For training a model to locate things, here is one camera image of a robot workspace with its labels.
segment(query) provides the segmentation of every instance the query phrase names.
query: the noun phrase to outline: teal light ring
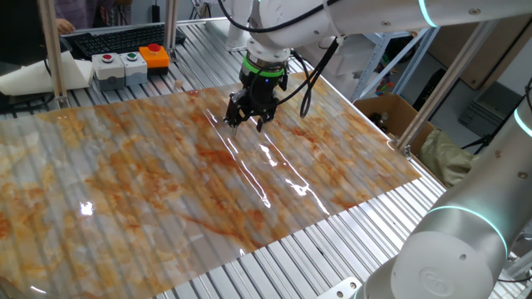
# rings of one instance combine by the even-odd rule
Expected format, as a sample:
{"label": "teal light ring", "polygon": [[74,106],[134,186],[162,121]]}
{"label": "teal light ring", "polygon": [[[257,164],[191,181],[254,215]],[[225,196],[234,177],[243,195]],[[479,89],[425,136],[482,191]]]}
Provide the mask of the teal light ring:
{"label": "teal light ring", "polygon": [[495,227],[495,225],[490,222],[490,220],[488,220],[486,217],[480,215],[479,213],[475,212],[475,211],[472,211],[468,208],[462,208],[462,207],[456,207],[456,206],[443,206],[443,207],[438,207],[438,208],[434,208],[432,210],[429,211],[429,213],[432,213],[434,211],[437,211],[437,210],[441,210],[441,209],[444,209],[444,208],[455,208],[455,209],[459,209],[461,211],[464,211],[464,212],[467,212],[467,213],[472,213],[473,215],[475,215],[476,217],[484,220],[486,223],[488,223],[491,228],[493,228],[493,230],[495,230],[497,232],[497,234],[499,235],[500,237],[500,240],[502,241],[502,243],[505,245],[505,251],[506,251],[506,257],[508,257],[508,246],[506,245],[506,241],[505,239],[502,237],[502,233],[500,233],[499,229],[497,229]]}
{"label": "teal light ring", "polygon": [[423,17],[425,18],[425,22],[427,22],[432,27],[437,27],[437,25],[431,20],[431,16],[429,16],[429,12],[426,10],[425,0],[419,0],[419,8],[421,9],[421,13],[423,14]]}
{"label": "teal light ring", "polygon": [[526,132],[530,137],[532,137],[532,130],[525,124],[525,122],[521,119],[521,116],[519,116],[519,113],[517,112],[517,109],[514,111],[514,117],[517,121],[517,124],[523,129],[523,131]]}

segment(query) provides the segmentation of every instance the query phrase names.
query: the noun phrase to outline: computer monitor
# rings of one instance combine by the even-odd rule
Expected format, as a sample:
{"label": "computer monitor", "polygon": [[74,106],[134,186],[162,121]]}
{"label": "computer monitor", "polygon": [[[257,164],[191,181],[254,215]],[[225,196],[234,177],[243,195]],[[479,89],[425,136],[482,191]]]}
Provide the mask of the computer monitor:
{"label": "computer monitor", "polygon": [[47,56],[37,0],[0,1],[0,62],[28,66]]}

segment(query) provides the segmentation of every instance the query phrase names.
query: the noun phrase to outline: white cloth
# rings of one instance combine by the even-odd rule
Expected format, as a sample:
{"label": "white cloth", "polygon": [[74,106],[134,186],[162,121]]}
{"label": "white cloth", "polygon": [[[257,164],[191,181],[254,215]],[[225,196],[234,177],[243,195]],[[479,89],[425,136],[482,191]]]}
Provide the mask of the white cloth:
{"label": "white cloth", "polygon": [[[94,71],[92,62],[74,60],[66,51],[61,54],[67,90],[89,87]],[[52,78],[44,61],[0,76],[0,91],[7,96],[31,95],[53,91]]]}

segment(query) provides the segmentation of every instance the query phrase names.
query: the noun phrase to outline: red button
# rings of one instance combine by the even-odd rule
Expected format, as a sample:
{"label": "red button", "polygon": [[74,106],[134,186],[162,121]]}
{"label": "red button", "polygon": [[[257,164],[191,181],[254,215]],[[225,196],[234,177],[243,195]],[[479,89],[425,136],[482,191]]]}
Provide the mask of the red button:
{"label": "red button", "polygon": [[157,45],[157,44],[150,44],[150,45],[148,45],[148,49],[150,51],[160,51],[160,46]]}

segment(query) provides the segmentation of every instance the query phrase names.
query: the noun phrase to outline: green button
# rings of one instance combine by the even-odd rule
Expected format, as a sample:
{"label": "green button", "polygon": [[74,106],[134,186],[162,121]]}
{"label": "green button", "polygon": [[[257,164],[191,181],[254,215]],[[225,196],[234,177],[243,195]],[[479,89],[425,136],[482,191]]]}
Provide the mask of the green button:
{"label": "green button", "polygon": [[135,61],[136,60],[136,54],[135,53],[127,54],[127,60],[128,61]]}

